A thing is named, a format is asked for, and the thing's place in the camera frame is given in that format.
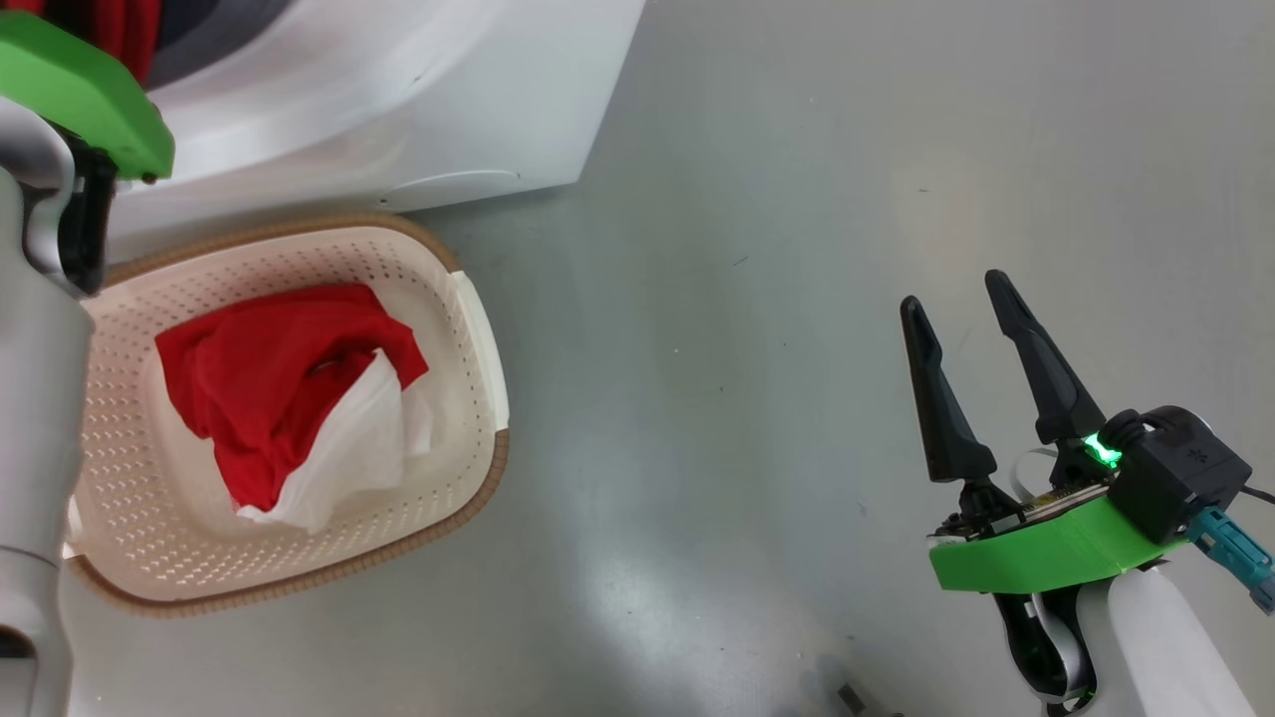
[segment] floor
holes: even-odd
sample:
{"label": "floor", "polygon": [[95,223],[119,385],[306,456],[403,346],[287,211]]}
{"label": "floor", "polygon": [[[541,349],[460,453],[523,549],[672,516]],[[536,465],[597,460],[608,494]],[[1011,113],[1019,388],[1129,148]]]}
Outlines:
{"label": "floor", "polygon": [[[1275,487],[1275,8],[650,0],[578,185],[416,217],[505,360],[513,454],[446,540],[177,623],[71,580],[73,714],[1035,714],[942,593],[898,328],[1007,466],[1006,269],[1099,403],[1205,415]],[[1260,504],[1234,514],[1267,545]],[[1170,566],[1258,713],[1275,623]]]}

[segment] green mount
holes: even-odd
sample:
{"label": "green mount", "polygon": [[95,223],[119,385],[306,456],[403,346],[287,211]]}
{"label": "green mount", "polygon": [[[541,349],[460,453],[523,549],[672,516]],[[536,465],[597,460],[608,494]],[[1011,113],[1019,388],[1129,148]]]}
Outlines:
{"label": "green mount", "polygon": [[1030,595],[1114,578],[1182,545],[1148,541],[1102,496],[1002,536],[940,545],[929,564],[943,589]]}
{"label": "green mount", "polygon": [[0,96],[106,152],[121,180],[172,176],[172,134],[129,70],[36,15],[0,10]]}

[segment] white washing machine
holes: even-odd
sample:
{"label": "white washing machine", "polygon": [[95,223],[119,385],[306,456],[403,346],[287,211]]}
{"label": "white washing machine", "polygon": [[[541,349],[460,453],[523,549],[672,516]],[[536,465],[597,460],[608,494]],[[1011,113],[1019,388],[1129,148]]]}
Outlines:
{"label": "white washing machine", "polygon": [[293,0],[150,93],[173,176],[121,186],[112,260],[332,212],[579,179],[643,0]]}

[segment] laundry basket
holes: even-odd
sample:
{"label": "laundry basket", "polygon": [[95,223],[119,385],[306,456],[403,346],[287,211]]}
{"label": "laundry basket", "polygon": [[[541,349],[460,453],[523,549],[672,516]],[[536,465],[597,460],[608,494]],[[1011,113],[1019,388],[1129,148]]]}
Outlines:
{"label": "laundry basket", "polygon": [[[360,282],[412,328],[430,371],[432,449],[399,487],[338,505],[316,535],[235,515],[212,443],[164,388],[156,334],[245,299]],[[177,617],[315,587],[464,526],[500,484],[509,401],[482,302],[421,227],[360,216],[245,232],[120,267],[84,302],[84,467],[73,499],[71,573],[130,612]]]}

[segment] basket rim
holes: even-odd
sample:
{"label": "basket rim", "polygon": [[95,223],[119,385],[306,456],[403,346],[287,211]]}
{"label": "basket rim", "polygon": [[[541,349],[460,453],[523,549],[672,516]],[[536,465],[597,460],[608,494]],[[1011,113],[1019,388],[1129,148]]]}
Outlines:
{"label": "basket rim", "polygon": [[[106,286],[116,286],[131,278],[147,274],[149,272],[159,270],[181,262],[190,259],[196,259],[208,254],[222,251],[226,249],[233,249],[236,246],[244,246],[247,244],[254,244],[258,241],[268,241],[272,239],[279,239],[283,236],[293,236],[298,233],[314,233],[328,230],[339,228],[352,228],[352,227],[376,227],[386,228],[399,233],[403,233],[416,241],[421,242],[426,249],[428,249],[437,259],[442,263],[448,273],[455,273],[460,270],[460,263],[456,260],[455,255],[450,249],[446,248],[432,232],[409,222],[402,217],[384,216],[384,214],[343,214],[337,217],[320,217],[312,219],[301,219],[296,222],[286,222],[278,225],[269,225],[265,227],[240,231],[219,237],[207,239],[203,241],[194,242],[189,246],[182,246],[178,249],[172,249],[167,251],[159,251],[148,256],[142,256],[131,262],[126,262],[117,267],[112,267],[107,273]],[[478,512],[481,512],[487,503],[495,495],[496,489],[500,486],[501,477],[505,473],[505,466],[509,461],[509,429],[502,429],[495,435],[495,445],[492,449],[491,466],[487,469],[487,476],[483,482],[478,486],[478,491],[470,498],[459,510],[448,515],[442,521],[421,528],[419,531],[404,536],[397,541],[385,543],[367,552],[347,558],[344,560],[325,565],[323,568],[316,568],[300,575],[293,575],[291,578],[282,578],[278,580],[272,580],[263,583],[260,586],[254,586],[250,588],[241,588],[236,591],[229,591],[224,593],[217,593],[204,597],[195,597],[189,600],[150,600],[135,596],[111,580],[108,580],[101,572],[93,566],[93,563],[87,555],[76,555],[66,560],[66,569],[71,574],[80,578],[80,580],[89,588],[91,592],[97,595],[105,602],[113,605],[115,607],[130,612],[133,615],[139,615],[144,617],[158,617],[158,619],[175,619],[175,617],[193,617],[195,615],[208,615],[212,612],[219,612],[223,610],[229,610],[233,607],[244,607],[247,605],[254,605],[258,602],[264,602],[266,600],[273,600],[277,597],[283,597],[287,595],[298,593],[305,589],[319,587],[339,578],[352,575],[367,570],[368,568],[380,565],[402,555],[405,555],[426,543],[433,542],[448,533],[460,528],[469,521],[472,521]]]}

